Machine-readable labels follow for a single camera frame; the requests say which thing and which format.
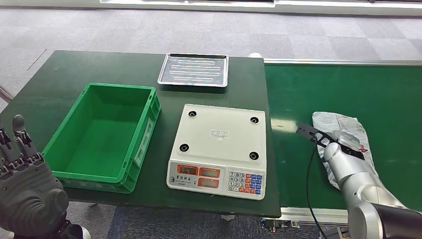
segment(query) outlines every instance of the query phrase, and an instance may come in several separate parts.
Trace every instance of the floor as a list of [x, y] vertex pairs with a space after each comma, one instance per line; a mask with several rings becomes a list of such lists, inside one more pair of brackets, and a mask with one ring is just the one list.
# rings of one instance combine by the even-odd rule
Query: floor
[[[0, 85], [16, 95], [56, 49], [422, 60], [421, 26], [420, 18], [0, 8]], [[5, 107], [0, 100], [0, 111]], [[218, 215], [173, 210], [72, 203], [69, 217], [95, 239], [317, 238], [315, 227], [270, 234], [257, 226], [257, 218], [237, 217], [227, 223]], [[0, 231], [0, 239], [5, 235]]]

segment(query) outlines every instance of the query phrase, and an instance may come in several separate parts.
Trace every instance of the scale keypad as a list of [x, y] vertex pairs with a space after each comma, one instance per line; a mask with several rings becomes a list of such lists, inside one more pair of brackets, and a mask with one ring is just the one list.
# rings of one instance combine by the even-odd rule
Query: scale keypad
[[228, 181], [229, 191], [261, 194], [262, 175], [230, 171]]

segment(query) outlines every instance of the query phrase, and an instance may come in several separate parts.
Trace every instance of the robot finger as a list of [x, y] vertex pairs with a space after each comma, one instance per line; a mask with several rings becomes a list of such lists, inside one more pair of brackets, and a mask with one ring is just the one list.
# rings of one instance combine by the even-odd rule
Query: robot finger
[[5, 162], [14, 162], [18, 159], [16, 151], [13, 148], [12, 141], [9, 135], [4, 130], [3, 124], [0, 121], [0, 152], [3, 155]]
[[25, 157], [34, 157], [37, 155], [35, 145], [32, 139], [26, 132], [25, 122], [22, 115], [16, 115], [12, 120], [13, 133], [15, 141], [19, 146], [20, 152]]

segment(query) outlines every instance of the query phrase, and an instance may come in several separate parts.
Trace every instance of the electronic scale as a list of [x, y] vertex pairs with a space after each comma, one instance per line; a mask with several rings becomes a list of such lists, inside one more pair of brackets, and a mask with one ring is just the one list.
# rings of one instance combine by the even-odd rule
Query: electronic scale
[[169, 188], [261, 200], [265, 112], [186, 104], [167, 169]]

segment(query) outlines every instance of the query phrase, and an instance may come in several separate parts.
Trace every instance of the scale label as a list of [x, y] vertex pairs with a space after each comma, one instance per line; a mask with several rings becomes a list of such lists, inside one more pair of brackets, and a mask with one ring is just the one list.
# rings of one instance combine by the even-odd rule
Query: scale label
[[210, 136], [218, 138], [228, 138], [228, 131], [211, 130]]

